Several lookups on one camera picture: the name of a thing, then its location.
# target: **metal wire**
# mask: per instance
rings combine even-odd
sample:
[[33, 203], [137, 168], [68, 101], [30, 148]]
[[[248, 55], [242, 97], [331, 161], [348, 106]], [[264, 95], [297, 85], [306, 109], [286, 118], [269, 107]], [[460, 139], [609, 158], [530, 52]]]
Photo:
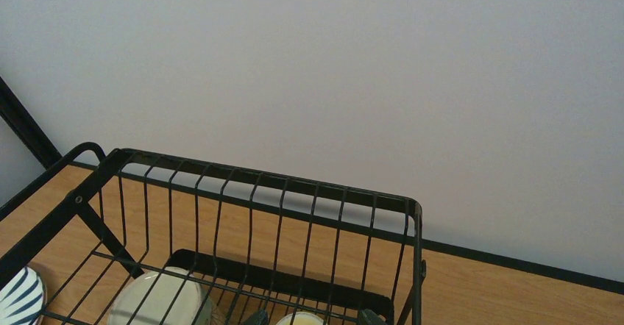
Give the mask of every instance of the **metal wire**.
[[[122, 241], [117, 241], [117, 244], [110, 242], [111, 238], [116, 240], [116, 236], [112, 235], [111, 231], [107, 227], [107, 224], [111, 223], [112, 215], [110, 215], [104, 208], [102, 186], [106, 183], [106, 181], [94, 181], [94, 184], [97, 184], [97, 186], [94, 186], [94, 190], [91, 191], [91, 195], [89, 196], [91, 198], [93, 193], [98, 194], [99, 217], [96, 219], [97, 223], [93, 222], [93, 219], [96, 218], [95, 216], [97, 215], [95, 213], [96, 210], [94, 210], [92, 212], [93, 216], [89, 215], [87, 219], [90, 219], [91, 224], [89, 227], [91, 230], [94, 233], [99, 234], [99, 242], [88, 253], [88, 255], [86, 255], [77, 268], [73, 270], [69, 278], [60, 286], [57, 292], [55, 292], [55, 294], [52, 295], [52, 297], [50, 297], [50, 299], [46, 302], [46, 306], [40, 313], [41, 315], [59, 320], [63, 324], [86, 324], [74, 318], [76, 311], [82, 304], [84, 304], [86, 298], [94, 291], [95, 287], [101, 282], [104, 275], [109, 272], [112, 264], [119, 263], [126, 268], [129, 274], [125, 277], [125, 280], [115, 291], [112, 299], [110, 299], [106, 307], [99, 314], [95, 324], [99, 323], [103, 319], [106, 312], [112, 306], [114, 299], [118, 297], [130, 278], [136, 276], [137, 271], [143, 272], [142, 270], [146, 270], [154, 271], [157, 273], [157, 276], [147, 290], [147, 293], [143, 295], [143, 298], [139, 302], [134, 313], [130, 316], [128, 324], [130, 324], [131, 321], [137, 316], [144, 302], [154, 289], [156, 283], [161, 280], [161, 276], [166, 275], [167, 277], [176, 277], [180, 279], [181, 283], [175, 291], [174, 298], [166, 308], [159, 324], [165, 323], [165, 320], [171, 313], [171, 310], [176, 300], [179, 298], [182, 289], [185, 287], [186, 282], [196, 282], [197, 284], [208, 288], [208, 291], [203, 294], [202, 306], [210, 300], [210, 294], [214, 290], [218, 290], [220, 292], [217, 293], [218, 298], [216, 299], [216, 305], [222, 304], [223, 307], [227, 307], [225, 316], [227, 323], [230, 322], [230, 319], [234, 316], [235, 311], [237, 310], [241, 310], [238, 322], [240, 323], [243, 321], [245, 313], [249, 308], [250, 299], [254, 299], [258, 301], [258, 309], [267, 310], [269, 303], [272, 303], [269, 312], [271, 317], [274, 314], [280, 315], [282, 312], [284, 314], [288, 314], [291, 310], [295, 313], [298, 311], [307, 311], [310, 313], [320, 314], [324, 318], [324, 324], [327, 324], [333, 318], [340, 320], [344, 325], [345, 321], [357, 321], [352, 314], [357, 313], [365, 307], [372, 307], [376, 309], [375, 311], [379, 315], [382, 315], [386, 319], [386, 322], [389, 325], [392, 325], [391, 323], [394, 319], [394, 306], [397, 304], [401, 306], [398, 302], [402, 300], [399, 299], [398, 295], [405, 294], [403, 291], [401, 293], [399, 292], [400, 288], [404, 289], [405, 287], [405, 285], [399, 281], [399, 278], [402, 273], [407, 272], [406, 270], [403, 270], [403, 260], [406, 246], [414, 247], [414, 262], [419, 262], [419, 258], [421, 256], [419, 243], [422, 225], [420, 223], [421, 219], [419, 205], [415, 203], [414, 200], [400, 196], [372, 192], [370, 190], [357, 189], [354, 187], [343, 187], [340, 185], [315, 182], [308, 179], [270, 174], [262, 171], [236, 168], [228, 165], [219, 165], [211, 162], [202, 162], [183, 157], [173, 157], [145, 151], [126, 149], [116, 150], [111, 154], [112, 157], [117, 157], [116, 155], [120, 158], [120, 160], [111, 160], [111, 162], [121, 164], [121, 167], [117, 172], [117, 180], [119, 185], [119, 202], [121, 208], [120, 219]], [[143, 183], [144, 214], [143, 218], [141, 218], [143, 221], [141, 222], [144, 223], [145, 229], [145, 249], [138, 259], [133, 259], [133, 257], [131, 257], [126, 250], [129, 242], [127, 229], [131, 225], [128, 224], [126, 220], [127, 206], [125, 201], [126, 199], [124, 198], [124, 180], [127, 176], [122, 178], [121, 170], [130, 163], [136, 163], [147, 167], [143, 176], [138, 179]], [[154, 168], [166, 169], [172, 173], [168, 178], [165, 178], [165, 180], [159, 181], [158, 179], [149, 177]], [[193, 174], [198, 177], [194, 187], [181, 187], [178, 184], [174, 184], [174, 178], [180, 172]], [[207, 176], [223, 181], [218, 192], [206, 191], [200, 187], [200, 183]], [[239, 182], [251, 187], [252, 190], [249, 198], [241, 199], [236, 196], [225, 195], [226, 187], [230, 182]], [[158, 197], [149, 197], [148, 192], [150, 185], [157, 185], [165, 188], [167, 191], [167, 198], [160, 198], [162, 201], [152, 201], [151, 199], [158, 199]], [[266, 202], [259, 202], [259, 199], [255, 199], [258, 188], [260, 187], [275, 189], [280, 192], [279, 203], [270, 204]], [[190, 250], [186, 251], [182, 249], [175, 249], [179, 242], [177, 242], [176, 236], [174, 235], [174, 219], [177, 218], [177, 213], [174, 211], [174, 209], [177, 209], [177, 207], [174, 208], [174, 190], [190, 193], [194, 196], [195, 241], [193, 247], [190, 247]], [[287, 207], [285, 204], [287, 193], [303, 194], [305, 196], [312, 197], [309, 213], [307, 210], [306, 212], [300, 212]], [[212, 230], [212, 227], [207, 227], [200, 221], [199, 211], [202, 206], [200, 206], [199, 197], [213, 199], [217, 203], [214, 230]], [[337, 219], [323, 217], [322, 214], [317, 213], [317, 210], [320, 211], [320, 207], [317, 208], [317, 205], [319, 205], [319, 198], [329, 199], [330, 201], [336, 202], [340, 201]], [[165, 238], [161, 240], [164, 242], [162, 243], [162, 246], [158, 245], [158, 238], [152, 239], [153, 231], [150, 230], [149, 222], [149, 219], [151, 218], [150, 215], [155, 213], [150, 211], [150, 203], [156, 204], [158, 202], [160, 202], [160, 204], [167, 209], [164, 215], [168, 214], [166, 224], [169, 228], [167, 231], [169, 235], [167, 236], [168, 239], [166, 239], [166, 241], [164, 241]], [[344, 221], [346, 203], [369, 208], [371, 215], [368, 226], [357, 225], [352, 222]], [[221, 254], [225, 255], [225, 253], [219, 249], [219, 237], [221, 236], [221, 239], [223, 239], [224, 236], [220, 231], [222, 229], [230, 228], [228, 226], [228, 219], [225, 218], [227, 215], [224, 215], [224, 209], [229, 208], [227, 206], [228, 204], [235, 204], [249, 210], [248, 216], [245, 216], [249, 220], [249, 230], [246, 238], [246, 251], [241, 252], [241, 257], [244, 255], [244, 261], [242, 262], [219, 257]], [[402, 228], [403, 233], [400, 234], [375, 229], [375, 217], [377, 210], [387, 210], [392, 213], [400, 213], [404, 217]], [[253, 231], [255, 225], [254, 219], [260, 218], [257, 217], [258, 215], [256, 214], [256, 211], [277, 215], [277, 225], [275, 227], [272, 226], [272, 228], [277, 228], [275, 235], [275, 248], [272, 258], [273, 260], [272, 264], [270, 266], [266, 266], [266, 268], [261, 268], [260, 266], [255, 265], [251, 258], [256, 238]], [[416, 216], [414, 218], [418, 221], [418, 223], [415, 223], [414, 225], [413, 237], [408, 235], [410, 216]], [[289, 227], [288, 224], [285, 224], [285, 221], [292, 219], [304, 221], [308, 225], [305, 240], [303, 238], [290, 240], [286, 237], [289, 233]], [[325, 275], [329, 276], [329, 281], [313, 279], [312, 277], [314, 277], [314, 275], [311, 273], [312, 267], [309, 267], [311, 258], [315, 255], [314, 253], [318, 252], [317, 250], [311, 248], [312, 230], [314, 225], [322, 225], [335, 230], [336, 237], [334, 240], [335, 244], [331, 262], [331, 273], [330, 275]], [[361, 265], [362, 277], [359, 287], [347, 287], [341, 283], [343, 282], [342, 280], [337, 280], [336, 277], [338, 254], [341, 246], [340, 239], [343, 231], [366, 236], [366, 253], [364, 256], [364, 262]], [[211, 232], [214, 233], [214, 239], [212, 243], [212, 253], [209, 255], [200, 249], [200, 241]], [[394, 254], [394, 256], [390, 256], [390, 258], [397, 261], [396, 267], [388, 267], [388, 270], [386, 271], [388, 275], [394, 276], [391, 285], [388, 286], [388, 294], [376, 294], [370, 292], [368, 289], [369, 286], [367, 283], [371, 283], [370, 280], [367, 282], [369, 264], [374, 262], [374, 260], [372, 260], [374, 257], [377, 257], [377, 254], [371, 252], [373, 239], [387, 240], [400, 245], [398, 255]], [[297, 243], [298, 247], [302, 248], [303, 261], [301, 264], [297, 263], [297, 265], [294, 266], [296, 268], [294, 271], [292, 270], [292, 267], [289, 266], [289, 268], [291, 268], [289, 269], [290, 271], [285, 272], [282, 271], [284, 269], [284, 265], [281, 264], [282, 261], [280, 261], [280, 256], [282, 257], [282, 260], [284, 260], [284, 256], [283, 251], [280, 251], [280, 247], [285, 250], [285, 245], [287, 245], [285, 243], [292, 242]], [[98, 251], [98, 248], [102, 245], [105, 245], [108, 248], [110, 251], [109, 254]], [[167, 252], [169, 260], [158, 266], [149, 265], [144, 262], [150, 250], [156, 250], [156, 248], [163, 248], [165, 250], [168, 248]], [[104, 258], [108, 260], [108, 262], [104, 267], [104, 270], [97, 274], [96, 278], [89, 285], [86, 292], [81, 295], [80, 300], [66, 315], [48, 310], [50, 304], [55, 299], [58, 299], [62, 292], [66, 291], [66, 286], [75, 278], [78, 272], [87, 267], [88, 261], [92, 256]], [[183, 268], [186, 271], [182, 274], [166, 269], [169, 266], [181, 265], [184, 266]], [[195, 274], [201, 274], [203, 276], [199, 278], [199, 276], [196, 276]], [[404, 322], [406, 311], [416, 309], [416, 306], [418, 311], [420, 309], [420, 284], [419, 282], [417, 283], [418, 284], [414, 282], [413, 284], [406, 285], [411, 287], [410, 295], [408, 299], [405, 300], [405, 306], [403, 306], [403, 311], [401, 312], [399, 321], [400, 323]], [[372, 303], [374, 300], [380, 301], [380, 303], [375, 305]], [[313, 303], [311, 305], [309, 301], [312, 301], [313, 303], [316, 302], [316, 306], [313, 305]], [[198, 317], [199, 311], [194, 315], [194, 322], [197, 321]], [[419, 313], [414, 314], [413, 317], [415, 319], [414, 324], [419, 324]], [[293, 324], [294, 317], [291, 319], [290, 325]]]

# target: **dish rack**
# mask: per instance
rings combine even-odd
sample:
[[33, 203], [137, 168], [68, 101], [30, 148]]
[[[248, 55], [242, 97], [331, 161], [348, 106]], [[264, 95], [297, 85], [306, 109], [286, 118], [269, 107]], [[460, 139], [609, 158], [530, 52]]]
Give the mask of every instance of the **dish rack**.
[[[0, 231], [61, 171], [81, 169], [74, 161], [88, 151], [99, 164], [0, 258], [1, 289], [65, 230], [80, 221], [88, 229], [60, 247], [74, 255], [89, 245], [74, 270], [58, 271], [68, 276], [49, 289], [44, 318], [105, 324], [132, 278], [156, 271], [200, 283], [226, 324], [257, 310], [272, 324], [296, 311], [361, 324], [362, 310], [388, 325], [420, 324], [422, 211], [402, 196], [135, 149], [105, 155], [83, 143], [2, 207]], [[94, 260], [101, 271], [89, 269]], [[114, 287], [103, 281], [111, 274]], [[70, 292], [72, 282], [84, 289]], [[79, 299], [56, 306], [65, 293]], [[81, 317], [91, 298], [100, 309]]]

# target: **wooden floor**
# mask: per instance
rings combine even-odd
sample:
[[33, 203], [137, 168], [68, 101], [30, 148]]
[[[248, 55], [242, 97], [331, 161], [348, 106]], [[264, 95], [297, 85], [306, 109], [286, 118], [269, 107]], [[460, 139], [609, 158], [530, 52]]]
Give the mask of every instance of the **wooden floor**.
[[[75, 188], [90, 171], [67, 167], [50, 183], [40, 189], [12, 215], [0, 223], [0, 254], [4, 254], [30, 228], [47, 214], [65, 195]], [[166, 189], [149, 186], [149, 250], [146, 250], [146, 216], [143, 185], [125, 180], [123, 182], [126, 211], [127, 248], [138, 259], [145, 255], [143, 263], [160, 267], [169, 257], [169, 195]], [[117, 179], [104, 188], [104, 220], [123, 239], [121, 206]], [[98, 207], [94, 199], [92, 206]], [[172, 196], [173, 250], [195, 249], [195, 201], [188, 194], [174, 192]], [[200, 251], [213, 253], [217, 203], [200, 199], [199, 235]], [[222, 206], [216, 252], [220, 257], [244, 260], [249, 237], [249, 210], [234, 205]], [[253, 212], [252, 263], [271, 267], [275, 251], [277, 216]], [[308, 224], [284, 219], [280, 238], [278, 268], [298, 273], [303, 264]], [[307, 275], [328, 280], [333, 260], [336, 231], [324, 226], [312, 228], [310, 256]], [[71, 273], [89, 255], [97, 244], [96, 238], [75, 218], [33, 260], [34, 267], [42, 273], [49, 294], [58, 290]], [[390, 295], [400, 245], [373, 240], [370, 263], [366, 273], [366, 288], [376, 293]], [[337, 283], [359, 288], [362, 280], [366, 237], [341, 232]], [[407, 248], [405, 255], [413, 250]], [[432, 251], [423, 251], [428, 263], [427, 279], [423, 286], [424, 324], [624, 324], [624, 296], [574, 285], [542, 276], [501, 268], [473, 260], [466, 260]], [[397, 313], [405, 303], [411, 282], [412, 261], [404, 257], [395, 299]], [[72, 318], [92, 323], [98, 320], [124, 285], [127, 273], [118, 264], [110, 265], [103, 257], [92, 256], [52, 302], [50, 310]], [[79, 300], [87, 294], [82, 303]], [[233, 295], [211, 293], [212, 300], [226, 313]], [[316, 306], [316, 302], [306, 304]], [[260, 306], [258, 299], [240, 298], [233, 311], [233, 322], [250, 314]], [[292, 309], [269, 306], [275, 324]], [[104, 312], [101, 324], [105, 324]], [[60, 321], [47, 318], [45, 324]]]

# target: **striped plate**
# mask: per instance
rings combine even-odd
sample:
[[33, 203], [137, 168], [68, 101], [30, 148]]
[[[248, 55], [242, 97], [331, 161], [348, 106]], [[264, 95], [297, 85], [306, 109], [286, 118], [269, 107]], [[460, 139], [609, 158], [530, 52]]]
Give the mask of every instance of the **striped plate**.
[[0, 324], [38, 324], [37, 314], [46, 300], [39, 274], [25, 267], [0, 290]]

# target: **white plate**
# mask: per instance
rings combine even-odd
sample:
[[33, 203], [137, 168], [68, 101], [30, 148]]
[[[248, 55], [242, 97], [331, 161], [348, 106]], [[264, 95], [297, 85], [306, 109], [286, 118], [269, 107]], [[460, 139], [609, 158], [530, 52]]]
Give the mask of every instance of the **white plate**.
[[[169, 267], [165, 268], [165, 270], [183, 276], [188, 274], [188, 271], [181, 268]], [[132, 319], [132, 324], [159, 324], [183, 282], [183, 278], [166, 274], [161, 274], [160, 277], [158, 277], [158, 272], [156, 271], [143, 274], [124, 288], [117, 299], [115, 299], [113, 309], [108, 317], [108, 324], [128, 324], [128, 320], [137, 310], [138, 305], [148, 291], [149, 295], [141, 307], [138, 308], [136, 316]], [[202, 302], [205, 298], [204, 295], [205, 292], [199, 283], [191, 280], [184, 282], [180, 294], [177, 295], [173, 307], [171, 307], [171, 310], [167, 314], [167, 319], [164, 324], [191, 325], [199, 308], [202, 308], [202, 310], [199, 312], [199, 316], [194, 325], [207, 324], [208, 321], [210, 321], [213, 304], [212, 301], [208, 299], [202, 307]]]
[[283, 317], [277, 325], [290, 325], [294, 316], [293, 325], [323, 325], [323, 319], [311, 312], [294, 312]]
[[0, 290], [0, 324], [39, 324], [35, 319], [46, 302], [46, 287], [39, 274], [25, 267]]

